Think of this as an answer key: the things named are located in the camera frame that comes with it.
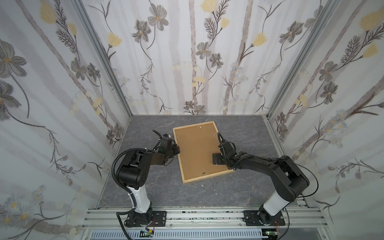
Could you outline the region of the brown wooden backing board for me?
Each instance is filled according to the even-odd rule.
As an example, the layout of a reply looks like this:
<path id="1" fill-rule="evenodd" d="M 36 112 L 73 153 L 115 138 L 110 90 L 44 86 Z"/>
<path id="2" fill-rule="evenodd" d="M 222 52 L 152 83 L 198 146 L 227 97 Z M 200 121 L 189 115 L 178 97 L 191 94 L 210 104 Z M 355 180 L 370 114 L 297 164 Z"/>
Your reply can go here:
<path id="1" fill-rule="evenodd" d="M 173 128 L 180 147 L 179 165 L 184 184 L 232 173 L 226 165 L 214 165 L 213 154 L 219 154 L 218 129 L 215 122 Z"/>

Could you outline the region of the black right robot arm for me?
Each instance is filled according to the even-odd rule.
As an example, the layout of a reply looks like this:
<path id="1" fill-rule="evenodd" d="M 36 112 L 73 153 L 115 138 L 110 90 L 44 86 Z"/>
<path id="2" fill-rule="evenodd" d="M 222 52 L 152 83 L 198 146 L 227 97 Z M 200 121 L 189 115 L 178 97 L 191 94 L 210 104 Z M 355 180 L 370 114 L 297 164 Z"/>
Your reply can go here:
<path id="1" fill-rule="evenodd" d="M 310 181 L 302 170 L 288 156 L 265 158 L 237 152 L 236 145 L 218 133 L 219 154 L 213 154 L 214 165 L 225 165 L 229 170 L 250 170 L 269 176 L 275 191 L 259 208 L 260 218 L 272 218 L 288 204 L 294 202 Z"/>

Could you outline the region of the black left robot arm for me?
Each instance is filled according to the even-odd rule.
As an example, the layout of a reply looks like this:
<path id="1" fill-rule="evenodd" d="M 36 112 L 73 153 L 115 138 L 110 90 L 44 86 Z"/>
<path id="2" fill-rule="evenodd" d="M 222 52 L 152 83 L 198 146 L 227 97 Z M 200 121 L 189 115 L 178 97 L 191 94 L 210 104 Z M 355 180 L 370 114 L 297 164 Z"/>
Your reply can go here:
<path id="1" fill-rule="evenodd" d="M 145 183 L 151 166 L 167 166 L 180 153 L 176 141 L 168 134 L 159 135 L 152 149 L 131 148 L 119 154 L 112 163 L 114 182 L 128 192 L 134 212 L 147 214 L 152 207 Z"/>

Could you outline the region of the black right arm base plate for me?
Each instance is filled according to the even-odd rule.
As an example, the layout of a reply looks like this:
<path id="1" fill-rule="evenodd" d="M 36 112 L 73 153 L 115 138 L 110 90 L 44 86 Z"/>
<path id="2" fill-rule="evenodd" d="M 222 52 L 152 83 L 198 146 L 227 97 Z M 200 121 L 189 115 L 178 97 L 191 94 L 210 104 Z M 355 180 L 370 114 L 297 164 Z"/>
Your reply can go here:
<path id="1" fill-rule="evenodd" d="M 265 211 L 243 211 L 243 221 L 249 226 L 285 226 L 282 212 L 278 212 L 275 216 L 269 215 Z"/>

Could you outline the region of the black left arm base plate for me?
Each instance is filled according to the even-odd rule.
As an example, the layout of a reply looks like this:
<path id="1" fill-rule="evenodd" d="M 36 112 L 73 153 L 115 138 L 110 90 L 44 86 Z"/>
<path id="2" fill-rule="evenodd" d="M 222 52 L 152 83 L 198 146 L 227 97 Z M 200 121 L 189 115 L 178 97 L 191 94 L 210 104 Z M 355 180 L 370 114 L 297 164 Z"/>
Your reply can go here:
<path id="1" fill-rule="evenodd" d="M 166 225 L 167 212 L 166 211 L 149 211 L 148 213 L 137 213 L 133 211 L 129 213 L 124 226 L 128 228 L 133 227 L 164 227 Z"/>

